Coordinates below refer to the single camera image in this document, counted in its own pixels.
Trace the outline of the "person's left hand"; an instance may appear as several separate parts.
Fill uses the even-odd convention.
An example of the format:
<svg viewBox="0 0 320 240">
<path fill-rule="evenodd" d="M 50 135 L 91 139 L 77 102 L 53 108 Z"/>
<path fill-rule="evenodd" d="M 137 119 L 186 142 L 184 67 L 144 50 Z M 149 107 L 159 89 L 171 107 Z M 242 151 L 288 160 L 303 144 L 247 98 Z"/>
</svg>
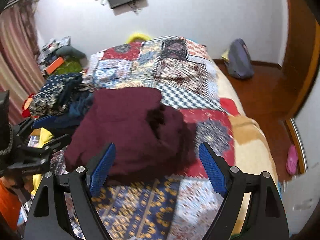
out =
<svg viewBox="0 0 320 240">
<path fill-rule="evenodd" d="M 33 176 L 26 176 L 26 177 L 22 177 L 20 179 L 14 178 L 14 177 L 6 177 L 6 176 L 1 177 L 1 182 L 7 189 L 13 189 L 13 187 L 18 186 L 19 181 L 23 181 L 24 188 L 28 192 L 33 191 L 33 189 L 34 189 Z"/>
</svg>

